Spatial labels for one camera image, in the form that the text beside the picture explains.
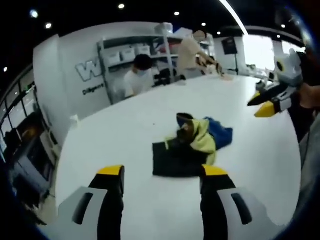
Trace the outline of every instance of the blue cloth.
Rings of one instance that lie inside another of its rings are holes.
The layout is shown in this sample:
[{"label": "blue cloth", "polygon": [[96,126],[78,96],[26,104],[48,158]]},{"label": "blue cloth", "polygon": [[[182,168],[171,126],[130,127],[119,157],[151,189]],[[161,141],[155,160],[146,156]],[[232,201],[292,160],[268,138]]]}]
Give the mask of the blue cloth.
[{"label": "blue cloth", "polygon": [[[220,122],[211,117],[205,117],[204,119],[209,120],[208,132],[214,138],[216,150],[222,149],[232,143],[234,135],[232,128],[223,127]],[[180,128],[182,128],[186,121],[178,117],[177,122]]]}]

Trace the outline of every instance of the face mask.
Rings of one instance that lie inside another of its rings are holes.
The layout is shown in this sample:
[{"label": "face mask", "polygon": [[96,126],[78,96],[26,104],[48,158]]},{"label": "face mask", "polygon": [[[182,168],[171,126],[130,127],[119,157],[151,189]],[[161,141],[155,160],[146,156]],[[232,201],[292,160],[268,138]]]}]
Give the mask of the face mask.
[{"label": "face mask", "polygon": [[203,37],[203,36],[194,36],[194,39],[195,39],[197,42],[199,42],[199,43],[201,43],[201,42],[203,42],[204,40],[206,40],[206,38]]},{"label": "face mask", "polygon": [[136,74],[137,74],[139,77],[143,77],[146,73],[147,73],[147,70],[146,70],[146,71],[138,70]]}]

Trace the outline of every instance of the black ceiling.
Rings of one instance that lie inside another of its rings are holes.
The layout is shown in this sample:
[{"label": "black ceiling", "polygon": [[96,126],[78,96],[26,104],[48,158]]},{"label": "black ceiling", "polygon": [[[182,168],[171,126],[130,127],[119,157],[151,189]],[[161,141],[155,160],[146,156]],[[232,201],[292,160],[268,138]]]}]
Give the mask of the black ceiling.
[{"label": "black ceiling", "polygon": [[[2,9],[3,42],[0,58],[2,92],[27,65],[32,63],[34,47],[55,34],[63,36],[95,25],[126,21],[169,22],[176,27],[185,28],[206,23],[208,32],[213,35],[223,27],[237,26],[233,17],[218,0],[29,0],[26,2],[7,2]],[[293,23],[282,17],[279,21],[276,17],[279,9],[273,0],[228,0],[228,2],[245,26],[284,30],[299,37],[299,31]],[[118,9],[119,4],[125,4],[125,8]],[[37,19],[30,18],[31,9],[38,11]],[[179,16],[174,16],[176,11],[180,12]],[[52,29],[45,29],[47,22],[52,23]],[[281,23],[286,24],[286,29],[281,29],[279,26]],[[4,67],[8,67],[7,72],[3,72]]]}]

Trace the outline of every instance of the wall logo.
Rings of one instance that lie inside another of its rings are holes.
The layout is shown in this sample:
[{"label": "wall logo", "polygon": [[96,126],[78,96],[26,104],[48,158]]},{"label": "wall logo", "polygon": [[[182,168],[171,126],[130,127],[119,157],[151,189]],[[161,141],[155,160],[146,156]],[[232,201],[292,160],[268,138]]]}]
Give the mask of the wall logo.
[{"label": "wall logo", "polygon": [[85,63],[77,64],[75,69],[84,82],[88,82],[92,78],[97,78],[102,75],[101,65],[98,57],[86,61]]},{"label": "wall logo", "polygon": [[82,93],[83,93],[83,95],[91,94],[91,93],[94,93],[96,90],[103,88],[104,86],[105,86],[105,84],[102,83],[102,84],[100,84],[98,86],[89,87],[89,88],[83,90]]}]

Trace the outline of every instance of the yellow cloth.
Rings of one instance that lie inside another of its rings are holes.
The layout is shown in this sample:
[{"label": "yellow cloth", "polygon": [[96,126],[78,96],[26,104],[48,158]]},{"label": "yellow cloth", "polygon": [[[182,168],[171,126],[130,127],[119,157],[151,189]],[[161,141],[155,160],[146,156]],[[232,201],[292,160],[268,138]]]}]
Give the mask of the yellow cloth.
[{"label": "yellow cloth", "polygon": [[[190,146],[196,151],[208,154],[206,164],[213,165],[216,160],[216,142],[214,138],[208,133],[210,122],[208,119],[193,119],[192,123],[194,126],[193,135],[195,135],[196,133],[198,134],[195,137],[194,141],[190,144]],[[165,138],[166,149],[169,148],[168,141],[174,138],[175,137],[173,136]]]}]

